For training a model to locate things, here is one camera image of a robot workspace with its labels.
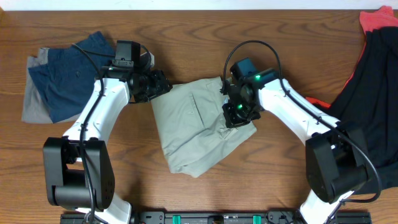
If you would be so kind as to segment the khaki shorts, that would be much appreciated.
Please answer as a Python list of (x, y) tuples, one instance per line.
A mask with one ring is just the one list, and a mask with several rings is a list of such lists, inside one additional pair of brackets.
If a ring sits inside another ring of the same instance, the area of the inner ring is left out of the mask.
[(228, 128), (221, 78), (174, 85), (151, 101), (162, 150), (171, 173), (197, 178), (256, 131), (253, 123)]

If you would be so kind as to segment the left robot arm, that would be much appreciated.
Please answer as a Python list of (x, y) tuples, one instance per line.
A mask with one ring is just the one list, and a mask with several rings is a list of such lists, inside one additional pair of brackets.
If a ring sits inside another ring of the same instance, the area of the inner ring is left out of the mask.
[(172, 86), (163, 71), (103, 66), (79, 118), (43, 146), (47, 200), (74, 210), (77, 223), (134, 223), (132, 205), (115, 192), (107, 144), (128, 104), (147, 103)]

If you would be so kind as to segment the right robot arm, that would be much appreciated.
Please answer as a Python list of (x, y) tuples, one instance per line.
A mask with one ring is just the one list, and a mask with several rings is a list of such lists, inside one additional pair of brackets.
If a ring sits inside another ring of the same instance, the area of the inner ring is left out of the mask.
[(311, 191), (297, 210), (254, 214), (253, 223), (371, 223), (367, 212), (341, 212), (349, 197), (374, 178), (362, 130), (341, 122), (300, 96), (278, 71), (263, 72), (234, 65), (223, 82), (226, 125), (249, 124), (268, 111), (304, 144), (307, 182)]

